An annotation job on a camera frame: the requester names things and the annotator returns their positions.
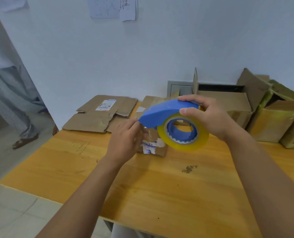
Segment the white wall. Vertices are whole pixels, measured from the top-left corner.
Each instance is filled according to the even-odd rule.
[[[139,0],[137,21],[93,20],[86,0],[0,12],[58,127],[97,94],[165,96],[167,80],[235,83],[244,67],[294,90],[294,0]]]

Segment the wooden table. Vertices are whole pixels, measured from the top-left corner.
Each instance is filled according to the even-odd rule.
[[[64,203],[105,155],[109,137],[62,130],[0,184]],[[294,150],[262,145],[294,180]],[[261,236],[228,147],[215,136],[192,153],[136,154],[121,168],[101,216],[165,237]]]

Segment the tiled floor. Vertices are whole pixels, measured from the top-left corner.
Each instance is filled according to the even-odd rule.
[[[14,130],[0,118],[0,179],[52,137],[54,123],[41,115],[31,115],[40,131],[39,138],[12,150],[18,140]],[[35,237],[61,204],[0,185],[0,238]],[[92,237],[107,238],[111,233],[99,219]]]

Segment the striped pants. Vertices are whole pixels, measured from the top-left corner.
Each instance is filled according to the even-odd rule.
[[[15,67],[0,69],[0,83],[1,80],[20,80],[20,74]],[[3,119],[18,132],[20,138],[28,139],[37,134],[37,129],[30,122],[29,117],[20,110],[14,103],[6,98],[0,87],[0,115]]]

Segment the person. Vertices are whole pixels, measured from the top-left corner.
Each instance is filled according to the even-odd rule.
[[[14,101],[11,101],[6,96],[14,94],[12,97],[18,97],[21,102],[26,102],[33,105],[33,101],[24,96],[26,92],[24,83],[18,69],[13,62],[0,50],[0,115],[3,119],[13,127],[19,134],[20,140],[13,144],[12,148],[20,148],[38,138],[36,127],[30,122],[29,117],[19,109]],[[35,105],[44,109],[44,105]]]
[[[201,104],[205,111],[182,108],[180,113],[197,118],[228,145],[262,235],[294,237],[294,182],[215,99],[198,95],[178,99]],[[136,119],[121,123],[111,134],[105,156],[36,237],[90,237],[113,180],[143,137]],[[113,228],[112,237],[141,237],[133,230],[130,236],[129,231],[116,226],[116,232],[123,233],[115,234]]]

